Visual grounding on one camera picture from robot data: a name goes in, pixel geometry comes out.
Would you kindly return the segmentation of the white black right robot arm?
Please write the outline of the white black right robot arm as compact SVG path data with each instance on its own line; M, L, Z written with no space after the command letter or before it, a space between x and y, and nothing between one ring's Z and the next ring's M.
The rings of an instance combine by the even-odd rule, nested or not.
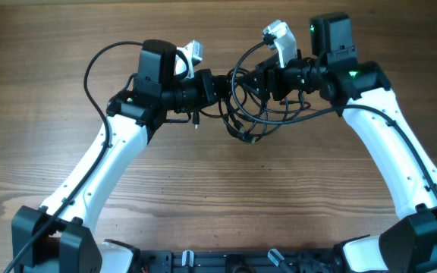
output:
M231 86L262 102L292 90L318 92L362 140L386 182L398 222L377 236L339 243L341 272L428 272L437 269L437 167L401 113L391 82L374 61L361 63L351 19L343 12L310 19L312 58L301 58L288 25L263 31L270 59Z

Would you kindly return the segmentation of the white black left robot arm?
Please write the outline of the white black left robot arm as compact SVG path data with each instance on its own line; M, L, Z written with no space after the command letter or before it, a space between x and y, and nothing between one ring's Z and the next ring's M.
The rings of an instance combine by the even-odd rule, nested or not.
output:
M198 70L203 45L157 39L140 44L136 73L99 112L102 127L75 169L42 204L22 207L11 222L13 272L145 272L138 248L97 243L102 209L127 166L166 123L169 111L190 121L217 103L226 79Z

